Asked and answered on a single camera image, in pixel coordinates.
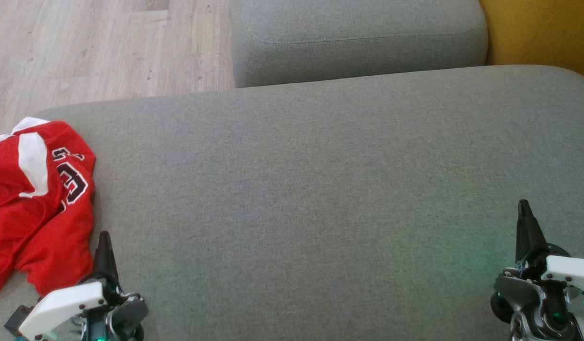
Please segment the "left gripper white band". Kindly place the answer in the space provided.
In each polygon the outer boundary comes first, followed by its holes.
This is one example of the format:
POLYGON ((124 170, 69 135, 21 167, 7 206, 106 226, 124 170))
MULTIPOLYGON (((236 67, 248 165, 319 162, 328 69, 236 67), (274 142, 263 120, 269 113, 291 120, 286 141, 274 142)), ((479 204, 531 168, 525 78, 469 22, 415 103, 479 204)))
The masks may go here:
POLYGON ((54 329, 71 322, 80 341, 132 341, 132 294, 119 285, 108 231, 99 234, 92 277, 39 300, 19 328, 22 338, 57 341, 54 329))

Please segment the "mustard yellow sofa cushion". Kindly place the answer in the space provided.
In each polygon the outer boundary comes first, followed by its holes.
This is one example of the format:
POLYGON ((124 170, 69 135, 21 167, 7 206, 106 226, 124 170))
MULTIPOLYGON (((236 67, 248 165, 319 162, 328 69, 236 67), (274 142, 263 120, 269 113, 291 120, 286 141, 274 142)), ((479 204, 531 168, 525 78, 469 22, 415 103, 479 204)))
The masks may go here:
POLYGON ((479 0, 487 64, 552 65, 584 76, 584 0, 479 0))

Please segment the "red jersey with number 23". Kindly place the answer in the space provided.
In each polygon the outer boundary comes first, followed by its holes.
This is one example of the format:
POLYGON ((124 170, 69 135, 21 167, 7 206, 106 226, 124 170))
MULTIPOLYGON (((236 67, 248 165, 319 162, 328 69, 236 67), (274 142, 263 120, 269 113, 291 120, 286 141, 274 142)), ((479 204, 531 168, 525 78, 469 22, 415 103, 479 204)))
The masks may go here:
POLYGON ((63 121, 26 117, 0 134, 0 291, 15 271, 41 296, 91 272, 96 162, 63 121))

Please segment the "grey fabric sofa cushion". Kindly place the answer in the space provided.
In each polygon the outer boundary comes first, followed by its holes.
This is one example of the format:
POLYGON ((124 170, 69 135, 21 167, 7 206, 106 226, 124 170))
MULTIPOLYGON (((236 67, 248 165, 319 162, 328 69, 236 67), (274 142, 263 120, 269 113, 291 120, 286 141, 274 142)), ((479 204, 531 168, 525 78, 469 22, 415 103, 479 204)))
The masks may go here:
POLYGON ((236 87, 485 65, 479 0, 234 0, 236 87))

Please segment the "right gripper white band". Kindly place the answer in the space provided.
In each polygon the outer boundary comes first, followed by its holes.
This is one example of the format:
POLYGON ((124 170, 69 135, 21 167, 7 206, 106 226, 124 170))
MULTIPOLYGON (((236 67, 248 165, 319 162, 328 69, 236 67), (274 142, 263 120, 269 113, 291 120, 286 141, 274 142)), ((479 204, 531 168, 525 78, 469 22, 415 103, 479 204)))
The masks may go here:
POLYGON ((512 308, 567 308, 577 298, 584 305, 584 259, 550 255, 526 199, 518 202, 515 261, 517 265, 503 269, 494 284, 512 308))

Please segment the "grey fabric sofa seat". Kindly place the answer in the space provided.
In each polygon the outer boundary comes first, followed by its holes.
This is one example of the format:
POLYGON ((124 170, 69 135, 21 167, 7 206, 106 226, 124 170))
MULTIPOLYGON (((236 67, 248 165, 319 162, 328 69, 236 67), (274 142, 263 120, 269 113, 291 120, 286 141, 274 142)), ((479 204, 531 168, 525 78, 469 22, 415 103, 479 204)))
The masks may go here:
POLYGON ((517 203, 584 258, 584 76, 498 65, 87 103, 147 341, 508 341, 517 203))

